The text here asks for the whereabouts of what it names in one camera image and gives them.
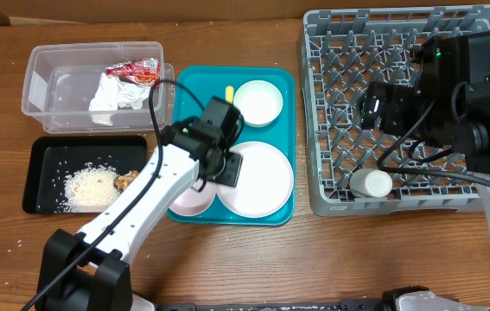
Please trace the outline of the white rice bowl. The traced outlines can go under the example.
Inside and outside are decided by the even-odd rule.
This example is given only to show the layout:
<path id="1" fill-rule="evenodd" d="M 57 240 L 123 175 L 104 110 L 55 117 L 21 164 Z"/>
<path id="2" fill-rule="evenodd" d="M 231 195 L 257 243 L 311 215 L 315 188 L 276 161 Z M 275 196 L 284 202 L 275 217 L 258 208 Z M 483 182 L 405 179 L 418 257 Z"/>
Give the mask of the white rice bowl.
<path id="1" fill-rule="evenodd" d="M 264 127 L 274 121 L 283 109 L 283 95 L 265 80 L 244 83 L 235 93 L 233 104 L 240 110 L 245 123 Z"/>

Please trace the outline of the yellow plastic spoon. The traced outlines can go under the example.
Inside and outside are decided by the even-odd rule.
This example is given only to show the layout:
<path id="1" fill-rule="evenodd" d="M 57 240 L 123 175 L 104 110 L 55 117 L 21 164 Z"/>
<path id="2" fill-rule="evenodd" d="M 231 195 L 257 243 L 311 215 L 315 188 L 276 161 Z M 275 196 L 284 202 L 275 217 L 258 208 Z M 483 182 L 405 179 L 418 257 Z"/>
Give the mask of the yellow plastic spoon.
<path id="1" fill-rule="evenodd" d="M 234 87 L 233 86 L 227 86 L 225 89 L 225 101 L 232 104 L 233 99 L 234 99 Z"/>

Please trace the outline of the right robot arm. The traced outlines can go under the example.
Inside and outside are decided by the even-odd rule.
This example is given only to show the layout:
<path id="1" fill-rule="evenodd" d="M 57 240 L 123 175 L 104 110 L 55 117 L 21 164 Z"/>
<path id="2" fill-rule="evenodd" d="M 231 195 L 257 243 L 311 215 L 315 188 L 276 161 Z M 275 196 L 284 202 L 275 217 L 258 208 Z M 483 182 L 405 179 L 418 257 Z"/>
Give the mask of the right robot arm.
<path id="1" fill-rule="evenodd" d="M 372 82 L 358 102 L 362 129 L 378 127 L 398 139 L 377 167 L 391 174 L 472 182 L 490 236 L 490 31 L 433 36 L 411 53 L 420 66 L 412 86 Z M 407 139 L 441 149 L 436 159 L 462 154 L 467 171 L 386 166 L 386 158 Z"/>

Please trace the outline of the pile of white rice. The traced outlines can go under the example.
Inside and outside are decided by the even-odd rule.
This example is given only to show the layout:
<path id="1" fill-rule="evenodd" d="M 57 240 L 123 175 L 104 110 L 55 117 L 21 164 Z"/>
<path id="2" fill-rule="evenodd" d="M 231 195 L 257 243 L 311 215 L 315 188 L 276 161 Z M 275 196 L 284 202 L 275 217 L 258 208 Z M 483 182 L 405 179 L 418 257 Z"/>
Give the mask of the pile of white rice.
<path id="1" fill-rule="evenodd" d="M 113 203 L 120 191 L 114 186 L 118 177 L 112 166 L 88 162 L 82 169 L 60 179 L 60 196 L 55 200 L 58 213 L 101 213 Z"/>

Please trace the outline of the black waste tray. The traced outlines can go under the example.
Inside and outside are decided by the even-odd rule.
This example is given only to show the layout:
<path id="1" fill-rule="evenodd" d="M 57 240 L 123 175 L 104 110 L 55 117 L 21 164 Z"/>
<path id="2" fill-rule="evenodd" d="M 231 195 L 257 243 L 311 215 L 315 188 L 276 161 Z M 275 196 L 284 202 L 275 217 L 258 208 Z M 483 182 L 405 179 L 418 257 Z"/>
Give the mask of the black waste tray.
<path id="1" fill-rule="evenodd" d="M 100 213 L 102 206 L 70 206 L 67 182 L 92 169 L 125 175 L 147 162 L 147 142 L 141 136 L 44 136 L 31 150 L 22 197 L 26 213 Z"/>

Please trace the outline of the clear plastic bin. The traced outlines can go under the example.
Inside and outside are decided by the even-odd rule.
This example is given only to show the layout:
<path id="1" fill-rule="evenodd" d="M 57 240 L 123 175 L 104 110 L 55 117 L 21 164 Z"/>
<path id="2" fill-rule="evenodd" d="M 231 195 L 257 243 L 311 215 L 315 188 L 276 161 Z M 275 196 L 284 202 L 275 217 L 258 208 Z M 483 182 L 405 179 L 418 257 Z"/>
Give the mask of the clear plastic bin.
<path id="1" fill-rule="evenodd" d="M 152 130 L 148 101 L 141 107 L 118 106 L 91 111 L 100 78 L 114 65 L 153 58 L 160 77 L 175 70 L 156 41 L 94 42 L 34 48 L 25 73 L 21 111 L 50 134 Z"/>

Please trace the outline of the large white plate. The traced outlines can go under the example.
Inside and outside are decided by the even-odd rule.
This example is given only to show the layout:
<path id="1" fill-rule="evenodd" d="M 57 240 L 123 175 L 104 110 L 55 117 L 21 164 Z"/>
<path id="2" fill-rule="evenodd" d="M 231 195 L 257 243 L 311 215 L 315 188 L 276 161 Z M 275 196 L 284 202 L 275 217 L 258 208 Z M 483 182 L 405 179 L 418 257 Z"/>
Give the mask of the large white plate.
<path id="1" fill-rule="evenodd" d="M 263 142 L 231 147 L 242 156 L 235 187 L 217 186 L 220 201 L 245 218 L 262 218 L 281 209 L 292 193 L 294 173 L 282 151 Z"/>

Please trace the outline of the red snack wrapper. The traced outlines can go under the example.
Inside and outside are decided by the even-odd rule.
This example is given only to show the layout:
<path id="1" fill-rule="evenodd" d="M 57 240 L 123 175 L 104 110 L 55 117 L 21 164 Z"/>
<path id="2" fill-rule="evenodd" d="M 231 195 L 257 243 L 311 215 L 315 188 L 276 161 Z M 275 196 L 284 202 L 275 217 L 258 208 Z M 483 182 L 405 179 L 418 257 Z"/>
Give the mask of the red snack wrapper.
<path id="1" fill-rule="evenodd" d="M 155 58 L 118 63 L 105 69 L 109 76 L 141 86 L 153 86 L 161 76 L 161 63 Z"/>

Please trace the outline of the teal serving tray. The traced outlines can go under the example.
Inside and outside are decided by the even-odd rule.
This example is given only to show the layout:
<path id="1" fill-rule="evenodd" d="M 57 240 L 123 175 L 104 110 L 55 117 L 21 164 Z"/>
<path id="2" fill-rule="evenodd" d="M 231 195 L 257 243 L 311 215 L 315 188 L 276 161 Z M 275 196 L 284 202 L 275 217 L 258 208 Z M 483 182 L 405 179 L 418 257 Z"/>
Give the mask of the teal serving tray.
<path id="1" fill-rule="evenodd" d="M 292 75 L 275 67 L 217 67 L 191 66 L 184 69 L 178 82 L 188 88 L 202 104 L 211 97 L 225 97 L 226 87 L 239 88 L 252 80 L 270 82 L 282 93 L 283 109 L 279 116 L 265 127 L 246 126 L 238 142 L 263 142 L 279 149 L 296 166 L 296 90 Z M 203 213 L 182 216 L 171 210 L 168 216 L 178 222 L 216 225 L 278 226 L 288 222 L 295 211 L 295 195 L 291 194 L 283 206 L 271 215 L 261 218 L 240 216 L 226 207 L 218 198 Z"/>

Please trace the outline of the brown food scrap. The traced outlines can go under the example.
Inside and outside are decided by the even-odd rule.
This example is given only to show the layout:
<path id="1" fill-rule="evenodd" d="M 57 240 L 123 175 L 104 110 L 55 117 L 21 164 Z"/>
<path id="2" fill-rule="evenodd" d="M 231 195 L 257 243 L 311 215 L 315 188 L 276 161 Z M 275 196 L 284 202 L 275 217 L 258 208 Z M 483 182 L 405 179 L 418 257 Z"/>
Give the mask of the brown food scrap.
<path id="1" fill-rule="evenodd" d="M 114 187 L 119 191 L 123 192 L 139 175 L 136 170 L 131 170 L 125 175 L 119 175 L 114 179 Z"/>

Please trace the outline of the grey dishwasher rack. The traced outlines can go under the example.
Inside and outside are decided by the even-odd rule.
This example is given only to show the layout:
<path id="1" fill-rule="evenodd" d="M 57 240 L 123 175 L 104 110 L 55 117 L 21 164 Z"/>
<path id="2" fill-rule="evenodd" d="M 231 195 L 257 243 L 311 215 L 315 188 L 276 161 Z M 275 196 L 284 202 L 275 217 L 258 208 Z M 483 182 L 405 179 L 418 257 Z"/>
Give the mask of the grey dishwasher rack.
<path id="1" fill-rule="evenodd" d="M 384 198 L 357 198 L 349 181 L 374 168 L 394 143 L 362 130 L 357 100 L 372 81 L 409 86 L 419 68 L 410 50 L 435 35 L 490 30 L 490 4 L 311 10 L 304 15 L 300 80 L 312 211 L 320 216 L 389 214 L 422 209 L 478 212 L 477 189 L 465 181 L 394 175 Z"/>

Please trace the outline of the crumpled white paper napkin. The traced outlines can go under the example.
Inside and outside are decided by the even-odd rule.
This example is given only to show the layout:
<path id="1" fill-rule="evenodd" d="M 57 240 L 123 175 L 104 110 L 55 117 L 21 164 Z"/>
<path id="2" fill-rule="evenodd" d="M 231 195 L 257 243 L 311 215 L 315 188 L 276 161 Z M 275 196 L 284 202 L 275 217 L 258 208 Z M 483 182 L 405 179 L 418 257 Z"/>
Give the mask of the crumpled white paper napkin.
<path id="1" fill-rule="evenodd" d="M 150 87 L 124 82 L 117 76 L 102 73 L 94 98 L 89 104 L 95 124 L 113 126 L 112 112 L 118 109 L 138 110 L 149 98 Z"/>

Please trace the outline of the small pink bowl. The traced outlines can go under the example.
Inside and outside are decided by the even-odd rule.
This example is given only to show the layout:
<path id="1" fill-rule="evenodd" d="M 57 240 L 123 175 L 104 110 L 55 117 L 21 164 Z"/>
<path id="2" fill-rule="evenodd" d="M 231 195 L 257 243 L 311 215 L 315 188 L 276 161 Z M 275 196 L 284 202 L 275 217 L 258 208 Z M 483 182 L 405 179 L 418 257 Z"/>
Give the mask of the small pink bowl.
<path id="1" fill-rule="evenodd" d="M 194 185 L 183 192 L 169 207 L 171 212 L 181 216 L 195 216 L 206 211 L 216 197 L 216 186 L 207 182 L 200 192 L 203 180 L 199 179 Z"/>

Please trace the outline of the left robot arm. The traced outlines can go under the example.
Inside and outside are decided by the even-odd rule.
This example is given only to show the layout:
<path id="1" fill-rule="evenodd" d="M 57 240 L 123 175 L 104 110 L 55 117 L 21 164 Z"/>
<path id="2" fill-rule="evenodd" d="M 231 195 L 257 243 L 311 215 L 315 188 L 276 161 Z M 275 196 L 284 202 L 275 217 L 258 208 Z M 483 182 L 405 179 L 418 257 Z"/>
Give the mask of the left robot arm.
<path id="1" fill-rule="evenodd" d="M 242 156 L 230 150 L 244 129 L 239 109 L 213 97 L 198 117 L 156 130 L 158 145 L 137 178 L 95 219 L 45 243 L 29 310 L 154 310 L 136 294 L 130 265 L 174 201 L 197 181 L 235 187 Z"/>

